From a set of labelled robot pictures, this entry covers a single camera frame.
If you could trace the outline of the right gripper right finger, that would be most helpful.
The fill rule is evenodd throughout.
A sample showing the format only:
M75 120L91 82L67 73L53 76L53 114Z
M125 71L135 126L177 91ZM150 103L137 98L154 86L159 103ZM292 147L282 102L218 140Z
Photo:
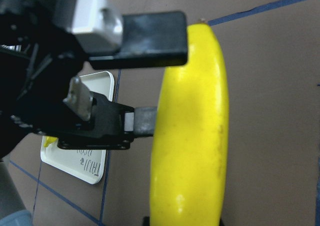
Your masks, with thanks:
M225 223L223 222L222 219L219 220L219 226L225 226Z

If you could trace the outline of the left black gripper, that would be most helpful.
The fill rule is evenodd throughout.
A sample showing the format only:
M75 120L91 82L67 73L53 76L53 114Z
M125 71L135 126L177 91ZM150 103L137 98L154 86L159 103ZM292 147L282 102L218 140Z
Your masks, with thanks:
M65 104L85 52L72 34L77 0L0 0L0 155L29 133L79 121Z

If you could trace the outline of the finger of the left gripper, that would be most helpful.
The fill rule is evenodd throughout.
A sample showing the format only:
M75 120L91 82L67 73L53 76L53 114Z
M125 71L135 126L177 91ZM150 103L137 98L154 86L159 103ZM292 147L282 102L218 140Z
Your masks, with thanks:
M53 23L76 58L95 69L188 61L187 20L181 11L122 15L108 0L56 0Z
M134 139L153 136L156 107L133 108L111 102L90 91L79 77L71 79L63 102L78 120L47 134L58 138L60 149L127 150Z

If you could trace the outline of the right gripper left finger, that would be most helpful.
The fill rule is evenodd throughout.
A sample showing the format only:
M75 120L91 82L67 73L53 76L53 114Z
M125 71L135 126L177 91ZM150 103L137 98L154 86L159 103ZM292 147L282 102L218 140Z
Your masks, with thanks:
M144 216L142 219L142 226L150 226L150 217Z

